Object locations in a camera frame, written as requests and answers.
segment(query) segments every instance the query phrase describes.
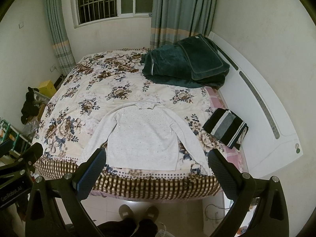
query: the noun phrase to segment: floral bedspread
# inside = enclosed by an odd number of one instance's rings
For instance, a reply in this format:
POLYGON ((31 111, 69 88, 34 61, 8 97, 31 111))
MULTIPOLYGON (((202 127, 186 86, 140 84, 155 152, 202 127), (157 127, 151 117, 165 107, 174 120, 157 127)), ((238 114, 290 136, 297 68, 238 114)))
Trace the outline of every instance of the floral bedspread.
MULTIPOLYGON (((81 59, 46 106, 34 136, 33 143, 41 143, 44 149, 42 158, 35 164, 42 174, 57 178, 61 177, 61 172, 75 170, 75 162, 104 115, 119 104, 140 100, 161 103, 175 111, 192 129, 206 156, 212 148, 218 148, 227 157, 227 148, 202 129, 214 111, 208 91, 147 80, 140 63, 143 53, 146 50, 116 50, 81 59)), ((107 165, 102 174, 122 179, 194 180, 204 177, 200 168, 179 142, 176 171, 107 165)))

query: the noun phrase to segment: headboard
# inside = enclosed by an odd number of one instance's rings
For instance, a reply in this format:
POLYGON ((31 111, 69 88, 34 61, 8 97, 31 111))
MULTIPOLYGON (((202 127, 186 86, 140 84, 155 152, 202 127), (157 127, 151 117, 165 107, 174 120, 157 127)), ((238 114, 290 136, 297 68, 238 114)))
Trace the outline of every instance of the headboard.
POLYGON ((242 148, 254 178, 270 174, 303 155, 294 126, 281 101, 254 66, 211 32, 219 55, 230 64, 219 91, 228 109, 249 126, 242 148))

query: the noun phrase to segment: blue-green curtain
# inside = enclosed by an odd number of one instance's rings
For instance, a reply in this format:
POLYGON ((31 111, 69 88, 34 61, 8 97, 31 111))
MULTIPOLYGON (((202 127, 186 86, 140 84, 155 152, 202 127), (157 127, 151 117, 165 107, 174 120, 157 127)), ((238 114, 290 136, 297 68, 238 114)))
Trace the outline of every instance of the blue-green curtain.
POLYGON ((211 32, 216 0, 153 0, 150 47, 211 32))
POLYGON ((63 75, 67 76, 76 63, 67 37, 61 0, 44 0, 44 3, 53 49, 63 75))

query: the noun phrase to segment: tile floor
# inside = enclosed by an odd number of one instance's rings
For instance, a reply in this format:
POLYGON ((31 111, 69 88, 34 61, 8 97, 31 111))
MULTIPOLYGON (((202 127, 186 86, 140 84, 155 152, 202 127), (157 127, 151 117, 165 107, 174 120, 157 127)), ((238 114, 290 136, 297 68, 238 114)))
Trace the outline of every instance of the tile floor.
MULTIPOLYGON (((71 223, 61 199, 56 199, 59 210, 65 223, 71 223)), ((175 237, 206 237, 203 234, 203 214, 202 200, 177 203, 150 203, 133 202, 111 197, 89 196, 82 204, 91 217, 99 225, 107 221, 120 221, 118 213, 122 204, 127 204, 134 211, 136 220, 139 221, 145 210, 150 205, 155 205, 159 209, 159 217, 156 224, 159 229, 163 229, 163 223, 167 231, 175 237)))

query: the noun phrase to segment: wall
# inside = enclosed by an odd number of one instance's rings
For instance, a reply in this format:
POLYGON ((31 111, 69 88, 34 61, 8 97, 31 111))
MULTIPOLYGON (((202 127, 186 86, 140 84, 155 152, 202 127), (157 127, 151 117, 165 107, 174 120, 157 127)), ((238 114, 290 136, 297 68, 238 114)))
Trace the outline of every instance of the wall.
POLYGON ((316 26, 299 0, 218 0, 212 31, 262 74, 297 131, 304 155, 274 173, 295 236, 316 206, 316 26))
POLYGON ((62 0, 66 31, 75 61, 96 52, 149 47, 151 18, 107 20, 74 28, 70 0, 62 0))
POLYGON ((0 22, 0 117, 18 129, 27 87, 60 76, 45 20, 43 0, 15 0, 0 22))

